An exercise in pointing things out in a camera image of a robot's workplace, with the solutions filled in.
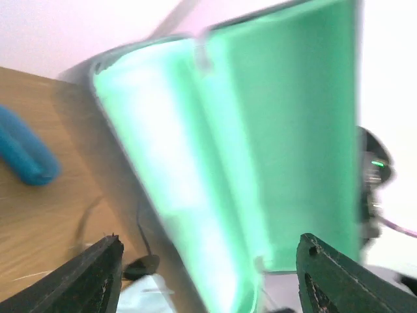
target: blue object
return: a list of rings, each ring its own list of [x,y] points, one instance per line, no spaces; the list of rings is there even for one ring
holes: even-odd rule
[[[25,183],[43,186],[61,172],[53,153],[12,111],[0,106],[0,155]]]

